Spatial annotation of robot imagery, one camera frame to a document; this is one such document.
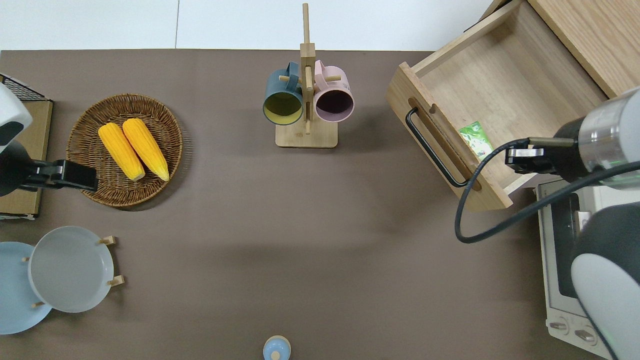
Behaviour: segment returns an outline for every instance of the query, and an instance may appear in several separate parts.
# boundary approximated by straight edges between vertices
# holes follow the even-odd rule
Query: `wooden drawer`
[[[607,99],[522,0],[503,6],[415,66],[400,64],[386,98],[414,139],[420,143],[424,137],[459,183],[479,163],[459,129],[479,121],[496,148],[517,138],[552,136]],[[419,117],[407,122],[414,107]],[[512,204],[509,194],[531,177],[514,173],[497,156],[478,178],[467,208],[506,208]],[[460,196],[463,188],[450,186]]]

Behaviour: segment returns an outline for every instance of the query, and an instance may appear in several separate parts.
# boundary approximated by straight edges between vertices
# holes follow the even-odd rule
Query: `wicker basket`
[[[169,167],[169,181],[178,169],[182,157],[182,131],[171,111],[159,101],[144,95],[108,97],[92,105],[80,116],[67,144],[67,159],[97,170],[98,191],[83,191],[95,202],[126,208],[151,199],[168,184],[168,181],[163,181],[146,167],[142,179],[129,180],[102,144],[98,136],[100,126],[108,122],[121,126],[133,117],[144,121],[156,139]]]

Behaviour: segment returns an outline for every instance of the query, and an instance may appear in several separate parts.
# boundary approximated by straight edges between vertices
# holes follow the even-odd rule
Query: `pink mug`
[[[329,76],[340,76],[340,80],[327,81]],[[324,66],[316,60],[316,91],[314,109],[320,119],[329,122],[343,121],[353,113],[353,96],[347,75],[336,66]]]

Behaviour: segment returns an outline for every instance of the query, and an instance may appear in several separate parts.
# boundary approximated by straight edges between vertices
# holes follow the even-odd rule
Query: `mug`
[[[329,76],[340,76],[340,80],[327,81]],[[324,66],[316,61],[314,74],[317,90],[314,94],[314,108],[320,119],[328,122],[343,121],[353,113],[353,96],[347,75],[336,66]]]
[[[298,83],[300,66],[293,61],[286,69],[274,71],[267,80],[262,103],[264,116],[276,125],[290,125],[302,117],[302,88]],[[281,81],[280,76],[288,76]]]

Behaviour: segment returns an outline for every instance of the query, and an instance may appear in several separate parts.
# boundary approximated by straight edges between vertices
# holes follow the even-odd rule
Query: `yellow corn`
[[[111,157],[129,179],[137,181],[145,175],[140,160],[138,160],[136,153],[131,148],[127,138],[124,137],[118,124],[109,122],[101,126],[98,129],[98,135]]]
[[[169,169],[156,140],[140,119],[129,119],[122,124],[124,135],[136,150],[142,162],[162,180],[169,181]]]

